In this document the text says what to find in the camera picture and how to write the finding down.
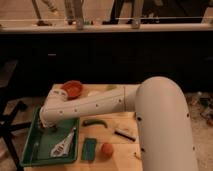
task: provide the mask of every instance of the dark background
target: dark background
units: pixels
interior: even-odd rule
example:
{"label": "dark background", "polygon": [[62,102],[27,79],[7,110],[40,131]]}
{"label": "dark background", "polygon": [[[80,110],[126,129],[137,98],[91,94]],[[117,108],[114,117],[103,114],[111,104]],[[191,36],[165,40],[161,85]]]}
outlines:
{"label": "dark background", "polygon": [[18,59],[11,96],[47,95],[52,84],[139,83],[166,76],[183,91],[212,91],[213,32],[1,34],[0,59]]}

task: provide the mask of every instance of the chair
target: chair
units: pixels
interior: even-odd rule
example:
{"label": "chair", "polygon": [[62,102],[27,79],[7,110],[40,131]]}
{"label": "chair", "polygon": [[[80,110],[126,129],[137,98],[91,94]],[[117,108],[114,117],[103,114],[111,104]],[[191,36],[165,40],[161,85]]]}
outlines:
{"label": "chair", "polygon": [[30,126],[30,122],[21,124],[12,124],[19,110],[25,110],[27,106],[19,101],[12,112],[9,115],[4,114],[5,107],[9,99],[9,89],[10,80],[15,71],[17,61],[9,61],[4,64],[1,62],[0,68],[0,138],[3,138],[8,151],[16,165],[17,171],[23,171],[20,166],[19,157],[17,155],[16,149],[13,145],[12,138],[14,137],[12,132],[20,129],[24,129]]}

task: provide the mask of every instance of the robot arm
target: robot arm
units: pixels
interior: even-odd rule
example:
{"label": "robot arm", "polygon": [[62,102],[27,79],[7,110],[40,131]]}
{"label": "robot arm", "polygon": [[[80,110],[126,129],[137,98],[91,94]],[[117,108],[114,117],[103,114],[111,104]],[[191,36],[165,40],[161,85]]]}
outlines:
{"label": "robot arm", "polygon": [[94,96],[67,101],[62,89],[50,91],[40,112],[44,127],[52,127],[63,119],[80,116],[135,110],[135,95],[139,85],[123,86]]}
{"label": "robot arm", "polygon": [[135,111],[144,171],[198,171],[189,111],[181,89],[164,77],[79,100],[52,90],[40,112],[44,126],[62,119]]}

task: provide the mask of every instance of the table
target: table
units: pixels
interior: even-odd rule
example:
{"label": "table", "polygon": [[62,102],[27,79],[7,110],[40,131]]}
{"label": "table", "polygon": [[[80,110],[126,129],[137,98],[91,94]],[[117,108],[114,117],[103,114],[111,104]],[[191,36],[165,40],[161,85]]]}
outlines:
{"label": "table", "polygon": [[[60,85],[55,84],[53,88],[58,88]],[[80,98],[87,96],[90,92],[103,92],[115,86],[112,85],[84,85],[84,89]],[[103,125],[92,125],[82,127],[81,123],[84,119],[98,118],[107,122],[108,128]],[[114,134],[114,129],[117,124],[124,124],[131,127],[136,133],[136,141],[133,142],[124,137]],[[92,163],[81,161],[81,152],[84,139],[92,137],[97,139],[96,158]],[[114,147],[113,156],[106,160],[101,157],[100,148],[104,142],[112,143]],[[140,146],[138,140],[137,124],[133,112],[123,112],[114,114],[105,114],[98,116],[86,116],[80,118],[79,127],[79,146],[78,158],[72,164],[52,165],[42,167],[26,167],[25,171],[142,171],[142,162],[134,156],[136,152],[140,154]]]}

